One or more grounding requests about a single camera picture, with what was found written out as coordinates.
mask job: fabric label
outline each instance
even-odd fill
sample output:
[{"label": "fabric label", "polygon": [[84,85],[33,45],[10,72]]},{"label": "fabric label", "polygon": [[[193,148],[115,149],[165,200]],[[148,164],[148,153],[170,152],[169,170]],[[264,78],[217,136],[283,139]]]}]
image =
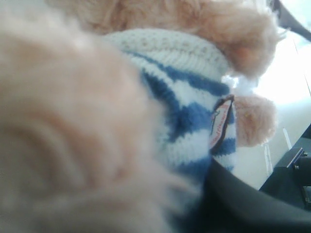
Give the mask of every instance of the fabric label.
[{"label": "fabric label", "polygon": [[225,132],[228,126],[229,116],[232,109],[234,96],[230,95],[225,99],[220,100],[214,109],[211,119],[210,143],[211,152],[215,151],[225,138]]}]

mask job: sweater collar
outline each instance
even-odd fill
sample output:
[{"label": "sweater collar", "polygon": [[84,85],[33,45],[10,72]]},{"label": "sweater collar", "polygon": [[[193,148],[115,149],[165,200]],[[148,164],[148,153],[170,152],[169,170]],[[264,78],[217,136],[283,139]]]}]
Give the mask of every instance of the sweater collar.
[{"label": "sweater collar", "polygon": [[166,66],[218,82],[229,70],[228,61],[214,44],[188,33],[132,29],[107,34],[104,40],[121,50],[140,53]]}]

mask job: fuzzy fur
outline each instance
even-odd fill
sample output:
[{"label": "fuzzy fur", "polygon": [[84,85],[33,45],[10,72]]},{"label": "fuzzy fur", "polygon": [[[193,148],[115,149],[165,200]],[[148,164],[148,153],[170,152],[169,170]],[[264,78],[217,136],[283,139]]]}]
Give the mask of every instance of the fuzzy fur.
[{"label": "fuzzy fur", "polygon": [[[243,0],[48,2],[100,34],[194,33],[249,78],[279,40],[273,14]],[[0,84],[1,232],[172,232],[168,192],[190,185],[153,159],[161,106],[119,51],[56,14],[2,13]]]},{"label": "fuzzy fur", "polygon": [[258,78],[280,40],[276,16],[264,0],[46,0],[106,34],[163,28],[196,34],[217,45],[234,71]]},{"label": "fuzzy fur", "polygon": [[171,232],[188,183],[153,159],[161,107],[138,77],[74,21],[1,14],[1,232]]},{"label": "fuzzy fur", "polygon": [[237,138],[239,147],[266,143],[276,132],[276,107],[264,97],[236,96]]}]

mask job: stuffed animal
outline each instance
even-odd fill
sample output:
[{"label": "stuffed animal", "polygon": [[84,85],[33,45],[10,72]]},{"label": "stuffed animal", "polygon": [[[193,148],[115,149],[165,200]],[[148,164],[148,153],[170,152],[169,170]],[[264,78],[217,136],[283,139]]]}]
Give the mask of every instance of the stuffed animal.
[{"label": "stuffed animal", "polygon": [[[197,35],[215,44],[225,54],[232,68],[231,74],[243,74],[249,80],[258,80],[266,71],[275,53],[276,43],[281,39],[276,30],[276,17],[268,5],[260,0],[46,2],[77,17],[84,29],[98,34],[135,28],[161,28]],[[146,40],[148,43],[154,42],[149,38]],[[271,101],[258,95],[251,95],[251,98],[237,96],[234,104],[237,106],[239,146],[263,144],[274,135],[276,107]]]},{"label": "stuffed animal", "polygon": [[167,215],[197,204],[211,156],[233,168],[236,125],[267,126],[236,120],[251,104],[221,79],[266,70],[274,15],[243,0],[49,3],[92,33],[0,16],[3,232],[174,231]]}]

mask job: striped sweater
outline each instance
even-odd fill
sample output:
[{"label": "striped sweater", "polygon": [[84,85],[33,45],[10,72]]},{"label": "striped sweater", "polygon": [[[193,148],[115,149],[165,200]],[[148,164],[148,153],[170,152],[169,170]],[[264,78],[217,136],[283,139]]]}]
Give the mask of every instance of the striped sweater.
[{"label": "striped sweater", "polygon": [[141,70],[146,88],[167,114],[158,136],[158,159],[202,185],[211,157],[231,170],[236,129],[228,63],[211,43],[191,34],[134,29],[104,36]]}]

